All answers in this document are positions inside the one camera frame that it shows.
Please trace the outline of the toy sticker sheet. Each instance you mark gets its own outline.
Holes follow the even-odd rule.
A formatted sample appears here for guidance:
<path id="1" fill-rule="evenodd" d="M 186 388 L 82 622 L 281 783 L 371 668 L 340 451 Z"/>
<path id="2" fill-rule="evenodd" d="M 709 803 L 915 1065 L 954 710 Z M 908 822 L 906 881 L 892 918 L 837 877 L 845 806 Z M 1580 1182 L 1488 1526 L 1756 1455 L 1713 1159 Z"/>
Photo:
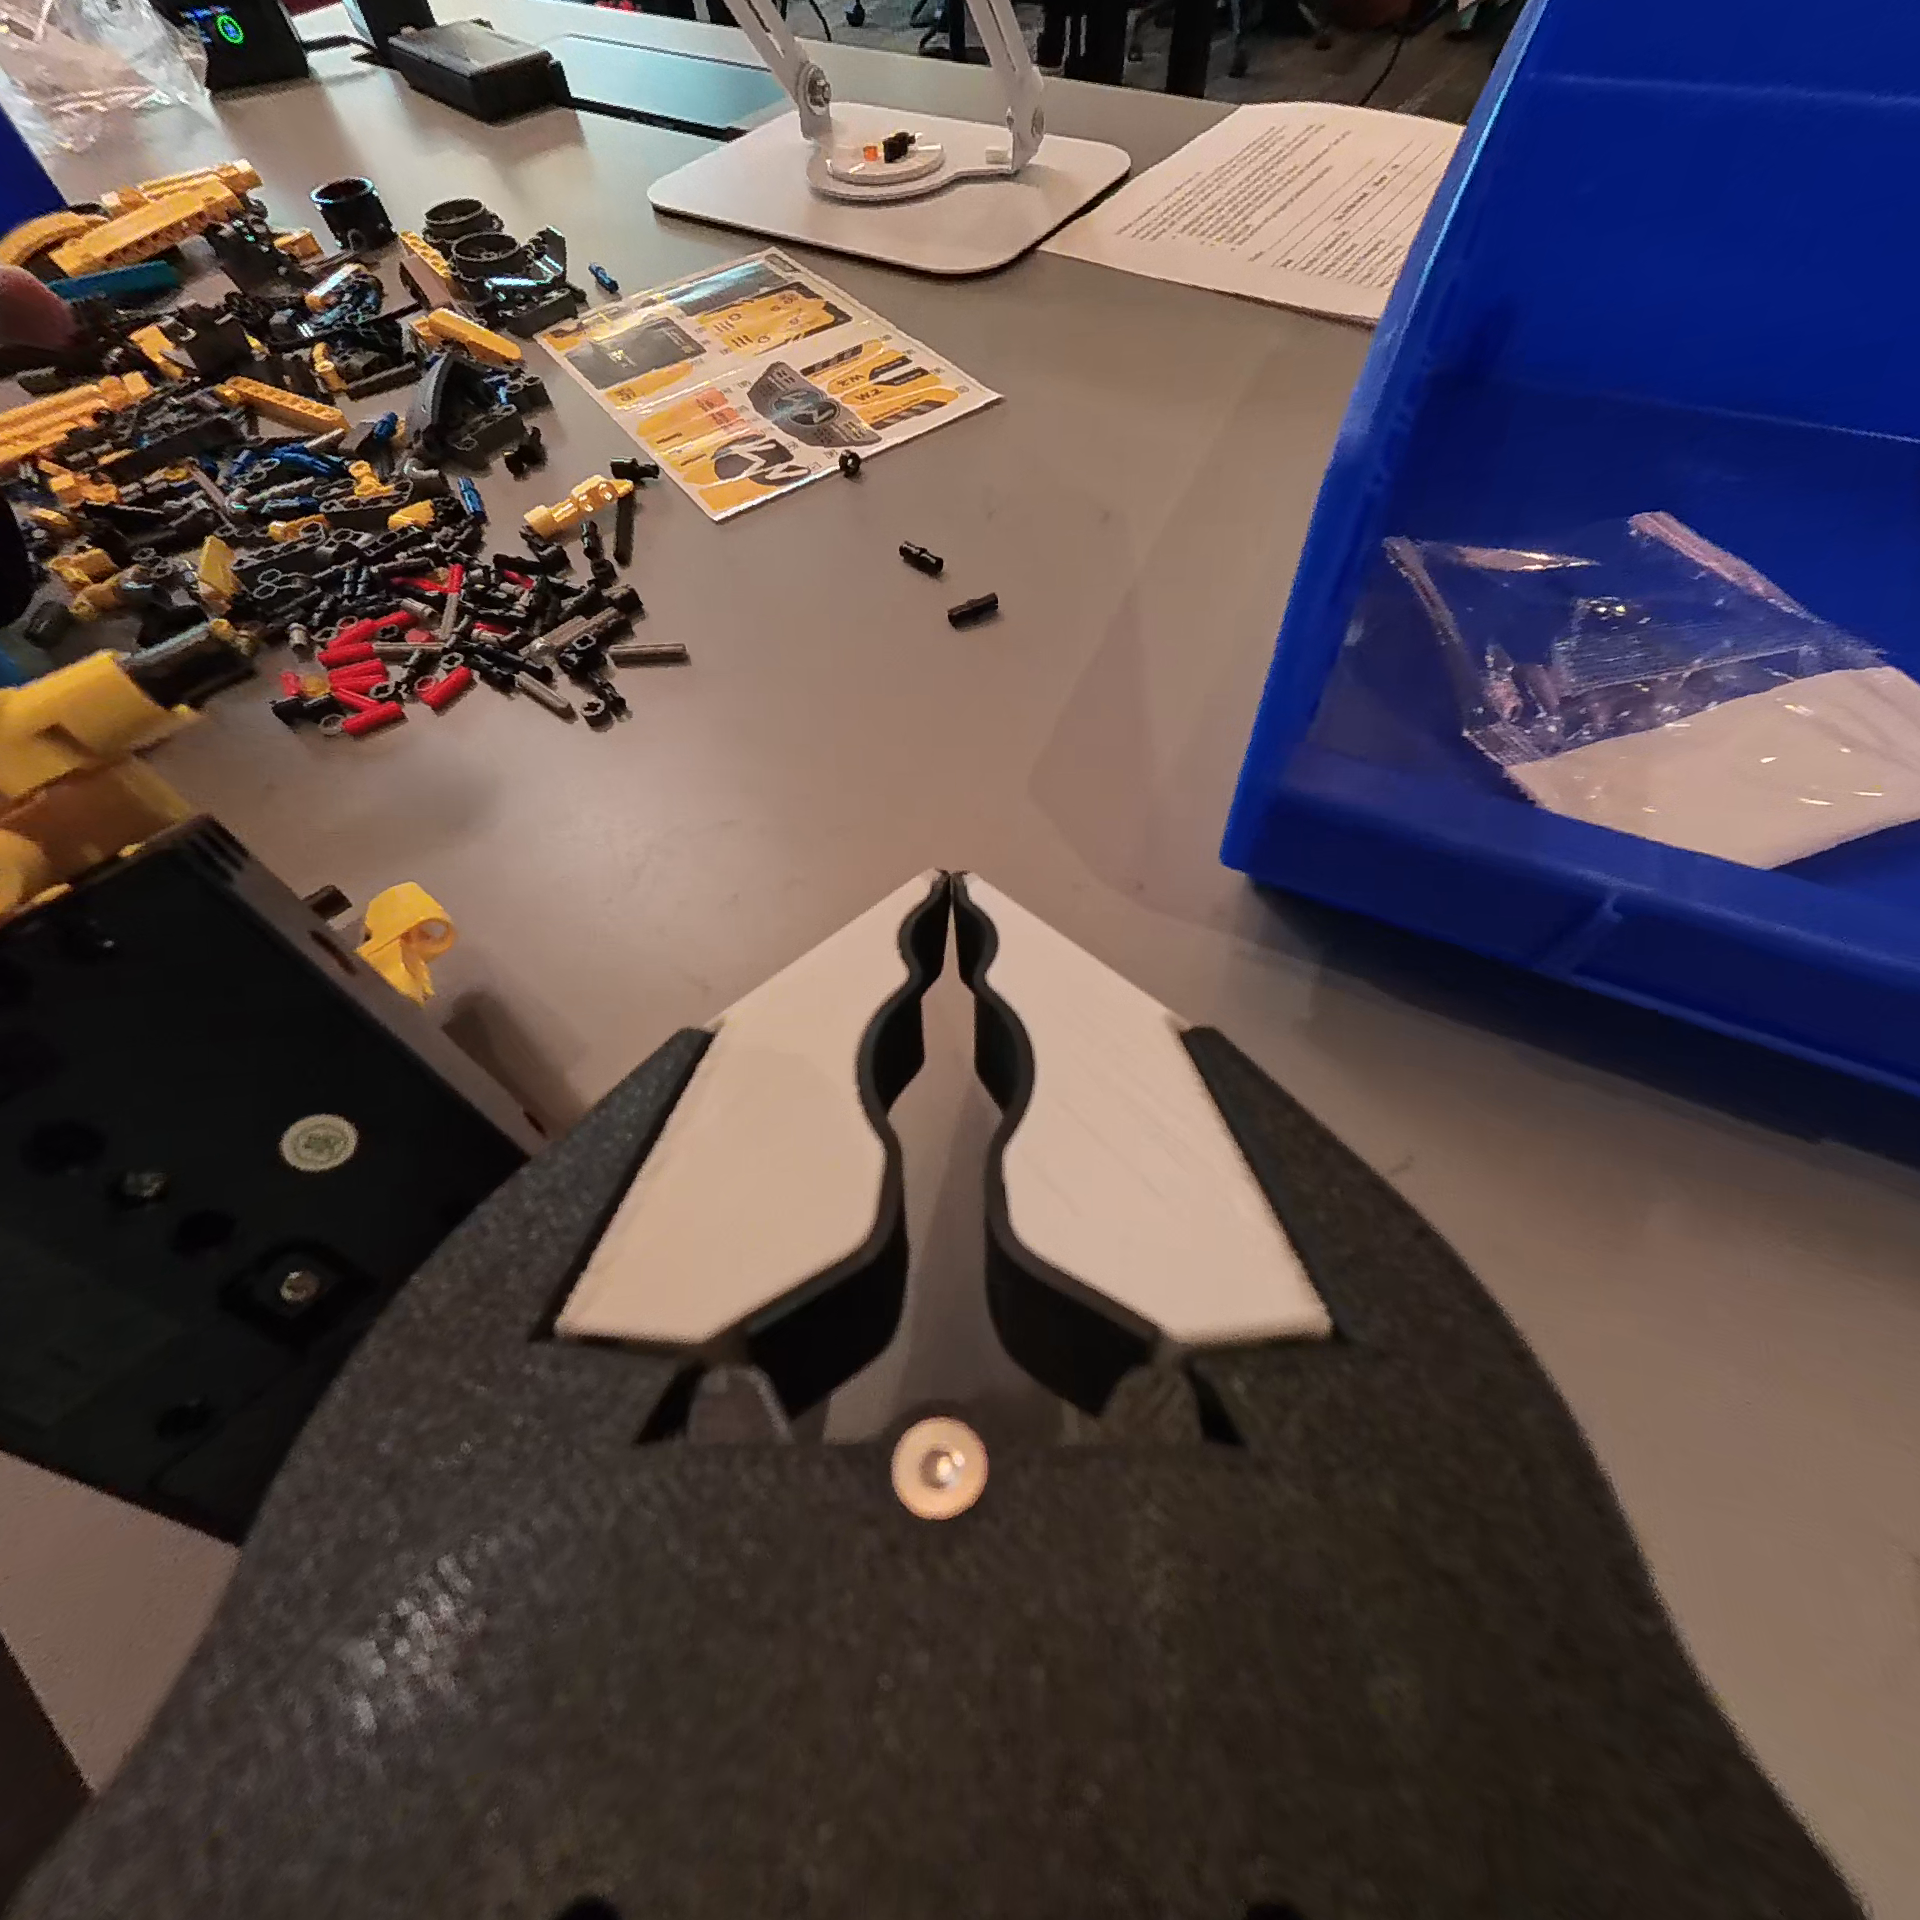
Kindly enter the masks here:
<path id="1" fill-rule="evenodd" d="M 536 339 L 709 520 L 840 475 L 840 447 L 866 469 L 998 401 L 778 248 L 616 294 Z"/>

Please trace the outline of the blue plastic bin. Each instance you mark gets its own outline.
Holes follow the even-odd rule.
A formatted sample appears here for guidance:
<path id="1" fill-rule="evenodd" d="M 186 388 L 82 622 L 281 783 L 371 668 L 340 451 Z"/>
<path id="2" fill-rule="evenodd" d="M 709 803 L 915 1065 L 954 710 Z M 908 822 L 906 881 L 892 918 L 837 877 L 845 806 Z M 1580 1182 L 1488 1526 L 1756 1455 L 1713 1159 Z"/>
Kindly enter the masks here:
<path id="1" fill-rule="evenodd" d="M 1220 848 L 1552 1046 L 1909 1166 L 1915 824 L 1762 873 L 1540 813 L 1380 547 L 1669 509 L 1913 676 L 1915 11 L 1528 6 L 1337 430 Z"/>

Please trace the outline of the pile of toy building pieces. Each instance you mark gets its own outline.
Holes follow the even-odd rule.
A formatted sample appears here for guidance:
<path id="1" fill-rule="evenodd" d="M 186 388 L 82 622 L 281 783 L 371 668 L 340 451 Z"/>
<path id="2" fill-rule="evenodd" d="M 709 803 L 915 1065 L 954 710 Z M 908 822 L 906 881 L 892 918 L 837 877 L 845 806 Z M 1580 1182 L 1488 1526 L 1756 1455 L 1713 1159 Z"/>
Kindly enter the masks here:
<path id="1" fill-rule="evenodd" d="M 481 199 L 395 229 L 373 182 L 281 227 L 244 159 L 4 227 L 4 710 L 104 694 L 202 709 L 280 656 L 289 729 L 369 736 L 470 688 L 568 724 L 632 718 L 621 680 L 681 668 L 628 572 L 651 462 L 617 457 L 518 531 L 488 478 L 546 464 L 540 331 L 585 315 L 558 227 Z"/>

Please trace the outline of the crumpled clear plastic bag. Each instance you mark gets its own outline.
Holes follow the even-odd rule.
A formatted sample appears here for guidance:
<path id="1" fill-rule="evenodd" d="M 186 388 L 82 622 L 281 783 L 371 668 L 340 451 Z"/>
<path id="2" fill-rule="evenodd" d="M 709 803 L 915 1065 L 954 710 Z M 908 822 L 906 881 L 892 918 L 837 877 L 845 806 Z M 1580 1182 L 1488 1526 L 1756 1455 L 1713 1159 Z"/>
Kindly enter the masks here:
<path id="1" fill-rule="evenodd" d="M 198 37 L 150 1 L 4 1 L 2 101 L 33 152 L 80 152 L 144 112 L 205 115 Z"/>

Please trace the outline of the black device with green light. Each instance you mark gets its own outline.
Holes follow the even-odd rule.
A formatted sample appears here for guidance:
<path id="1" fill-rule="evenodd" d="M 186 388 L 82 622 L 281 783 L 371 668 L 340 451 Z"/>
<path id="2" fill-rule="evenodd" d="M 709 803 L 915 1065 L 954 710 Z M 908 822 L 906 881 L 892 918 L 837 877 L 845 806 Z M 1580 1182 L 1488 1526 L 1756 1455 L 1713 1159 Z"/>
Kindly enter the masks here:
<path id="1" fill-rule="evenodd" d="M 156 1 L 203 54 L 210 95 L 304 83 L 310 62 L 284 1 Z"/>

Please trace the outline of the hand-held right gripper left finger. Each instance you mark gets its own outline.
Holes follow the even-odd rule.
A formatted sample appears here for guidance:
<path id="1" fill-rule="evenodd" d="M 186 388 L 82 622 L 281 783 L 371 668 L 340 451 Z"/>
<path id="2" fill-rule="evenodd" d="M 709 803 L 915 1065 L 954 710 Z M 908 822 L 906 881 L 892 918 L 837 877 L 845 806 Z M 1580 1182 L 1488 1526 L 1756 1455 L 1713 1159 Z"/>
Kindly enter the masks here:
<path id="1" fill-rule="evenodd" d="M 709 1022 L 555 1337 L 752 1367 L 790 1416 L 885 1350 L 908 1256 L 892 1109 L 952 892 L 913 877 Z"/>

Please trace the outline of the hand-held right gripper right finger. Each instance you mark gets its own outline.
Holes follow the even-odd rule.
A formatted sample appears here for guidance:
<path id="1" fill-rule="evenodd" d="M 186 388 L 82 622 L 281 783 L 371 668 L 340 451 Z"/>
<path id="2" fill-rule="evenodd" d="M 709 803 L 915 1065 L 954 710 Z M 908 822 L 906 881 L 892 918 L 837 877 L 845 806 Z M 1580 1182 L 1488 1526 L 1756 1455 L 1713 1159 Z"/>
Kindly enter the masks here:
<path id="1" fill-rule="evenodd" d="M 977 873 L 952 877 L 952 926 L 998 1112 L 984 1206 L 1009 1356 L 1099 1416 L 1164 1361 L 1330 1340 L 1193 1054 L 1212 1033 Z"/>

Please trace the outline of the white desk stand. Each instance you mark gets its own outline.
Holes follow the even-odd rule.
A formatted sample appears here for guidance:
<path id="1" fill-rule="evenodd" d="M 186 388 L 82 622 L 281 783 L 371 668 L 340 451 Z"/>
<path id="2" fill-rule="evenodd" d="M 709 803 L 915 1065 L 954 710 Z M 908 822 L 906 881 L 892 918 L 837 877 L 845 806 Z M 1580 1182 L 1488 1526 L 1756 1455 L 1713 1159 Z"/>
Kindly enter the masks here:
<path id="1" fill-rule="evenodd" d="M 1013 5 L 968 5 L 998 124 L 833 101 L 778 5 L 732 5 L 790 109 L 658 181 L 657 212 L 932 278 L 998 272 L 1130 175 L 1125 148 L 1048 132 L 1044 80 Z"/>

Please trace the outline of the printed white paper sheet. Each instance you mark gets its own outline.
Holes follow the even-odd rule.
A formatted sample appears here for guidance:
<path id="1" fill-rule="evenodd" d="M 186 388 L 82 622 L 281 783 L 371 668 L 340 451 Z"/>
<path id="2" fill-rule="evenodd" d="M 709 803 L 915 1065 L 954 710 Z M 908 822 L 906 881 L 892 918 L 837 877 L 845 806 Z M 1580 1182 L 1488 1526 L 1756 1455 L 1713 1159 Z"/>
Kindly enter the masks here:
<path id="1" fill-rule="evenodd" d="M 1042 252 L 1374 326 L 1464 128 L 1342 102 L 1248 102 Z"/>

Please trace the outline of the black rectangular box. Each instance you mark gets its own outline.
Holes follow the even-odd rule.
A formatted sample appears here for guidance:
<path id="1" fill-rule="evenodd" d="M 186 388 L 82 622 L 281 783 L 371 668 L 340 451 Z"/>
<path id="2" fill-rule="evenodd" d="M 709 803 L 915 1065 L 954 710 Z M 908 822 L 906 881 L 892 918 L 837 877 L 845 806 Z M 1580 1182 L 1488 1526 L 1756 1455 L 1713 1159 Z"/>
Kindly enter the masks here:
<path id="1" fill-rule="evenodd" d="M 499 125 L 572 104 L 560 60 L 484 19 L 438 19 L 427 1 L 363 5 L 362 19 L 384 65 L 474 121 Z"/>

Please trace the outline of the yellow toy building model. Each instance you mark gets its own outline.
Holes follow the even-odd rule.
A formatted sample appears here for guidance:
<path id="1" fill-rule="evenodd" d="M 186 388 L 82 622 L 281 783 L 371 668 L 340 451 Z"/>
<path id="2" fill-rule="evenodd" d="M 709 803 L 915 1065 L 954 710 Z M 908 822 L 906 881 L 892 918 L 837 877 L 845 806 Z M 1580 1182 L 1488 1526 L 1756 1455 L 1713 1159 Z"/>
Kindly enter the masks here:
<path id="1" fill-rule="evenodd" d="M 195 819 L 144 752 L 195 726 L 116 654 L 2 694 L 2 918 Z"/>

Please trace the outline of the white paper slip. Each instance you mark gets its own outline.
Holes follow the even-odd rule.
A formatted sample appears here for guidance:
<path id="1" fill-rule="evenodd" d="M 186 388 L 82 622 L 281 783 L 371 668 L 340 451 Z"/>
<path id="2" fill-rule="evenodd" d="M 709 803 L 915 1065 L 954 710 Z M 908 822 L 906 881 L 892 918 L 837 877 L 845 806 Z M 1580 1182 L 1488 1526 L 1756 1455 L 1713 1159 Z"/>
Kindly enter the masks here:
<path id="1" fill-rule="evenodd" d="M 1792 679 L 1507 780 L 1562 819 L 1779 871 L 1915 822 L 1917 686 L 1892 664 Z"/>

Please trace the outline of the yellow toy connector piece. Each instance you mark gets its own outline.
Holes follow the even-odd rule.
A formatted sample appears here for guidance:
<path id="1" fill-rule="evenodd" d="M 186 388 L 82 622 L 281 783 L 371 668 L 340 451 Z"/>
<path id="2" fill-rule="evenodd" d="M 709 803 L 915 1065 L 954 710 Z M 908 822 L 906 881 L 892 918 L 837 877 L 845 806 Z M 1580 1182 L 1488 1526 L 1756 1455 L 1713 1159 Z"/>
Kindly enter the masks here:
<path id="1" fill-rule="evenodd" d="M 433 966 L 458 944 L 459 933 L 444 903 L 413 879 L 397 881 L 369 901 L 363 937 L 354 956 L 397 997 L 413 1006 L 433 1000 Z"/>

